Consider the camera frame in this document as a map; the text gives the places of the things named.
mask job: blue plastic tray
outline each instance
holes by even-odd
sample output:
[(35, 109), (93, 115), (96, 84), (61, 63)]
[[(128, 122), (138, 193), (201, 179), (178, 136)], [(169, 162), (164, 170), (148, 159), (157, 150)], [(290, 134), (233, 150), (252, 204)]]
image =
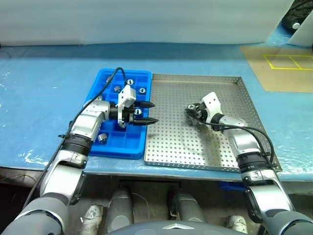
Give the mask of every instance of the blue plastic tray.
[[(99, 71), (86, 101), (92, 99), (105, 85), (107, 78), (113, 73), (112, 69), (102, 69)], [(149, 71), (125, 70), (126, 78), (132, 79), (132, 88), (136, 90), (137, 101), (150, 101), (152, 74)], [(119, 71), (102, 93), (102, 98), (106, 101), (113, 101), (117, 104), (118, 93), (114, 92), (114, 87), (124, 88), (124, 78)], [(140, 94), (139, 88), (145, 88), (146, 94)], [(141, 109), (142, 116), (148, 117), (149, 109)], [(90, 155), (139, 159), (144, 154), (147, 126), (134, 126), (127, 124), (126, 128), (121, 128), (117, 120), (103, 122), (99, 134), (106, 133), (108, 140), (106, 144), (99, 143), (98, 139), (92, 145)]]

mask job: blue table surface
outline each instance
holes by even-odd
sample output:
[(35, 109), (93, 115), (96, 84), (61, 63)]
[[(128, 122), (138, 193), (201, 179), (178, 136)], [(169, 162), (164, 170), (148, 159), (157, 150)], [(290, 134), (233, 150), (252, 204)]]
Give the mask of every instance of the blue table surface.
[[(283, 46), (282, 28), (267, 43)], [(0, 166), (43, 169), (102, 68), (241, 76), (284, 169), (281, 180), (313, 180), (313, 95), (265, 92), (238, 45), (106, 44), (0, 49)], [(87, 172), (239, 180), (239, 173), (147, 166), (143, 159), (90, 156)]]

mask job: stainless steel tray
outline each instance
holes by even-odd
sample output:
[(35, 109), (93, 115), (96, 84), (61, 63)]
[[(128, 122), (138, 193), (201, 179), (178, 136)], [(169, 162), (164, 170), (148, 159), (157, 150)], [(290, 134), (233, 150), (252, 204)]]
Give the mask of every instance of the stainless steel tray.
[[(205, 125), (190, 125), (184, 109), (215, 92), (224, 114), (242, 118), (264, 130), (241, 77), (154, 74), (149, 116), (159, 119), (148, 126), (145, 158), (148, 165), (239, 171), (228, 139)], [(265, 149), (269, 144), (258, 135)]]

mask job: perforated metal tray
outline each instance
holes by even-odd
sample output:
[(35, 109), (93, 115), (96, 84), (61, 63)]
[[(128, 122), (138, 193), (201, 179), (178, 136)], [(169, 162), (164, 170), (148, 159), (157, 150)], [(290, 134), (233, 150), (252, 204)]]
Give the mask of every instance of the perforated metal tray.
[[(148, 165), (239, 171), (228, 139), (205, 125), (190, 125), (184, 109), (215, 92), (225, 115), (242, 118), (264, 130), (241, 77), (154, 74), (149, 116), (159, 119), (148, 126), (144, 161)], [(265, 149), (266, 139), (256, 133)], [(278, 164), (277, 171), (282, 170)]]

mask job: white wall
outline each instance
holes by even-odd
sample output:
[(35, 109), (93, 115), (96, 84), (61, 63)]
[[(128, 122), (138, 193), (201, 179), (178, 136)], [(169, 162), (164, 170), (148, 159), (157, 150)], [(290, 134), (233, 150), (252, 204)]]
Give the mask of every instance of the white wall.
[(293, 0), (1, 0), (12, 45), (264, 42)]

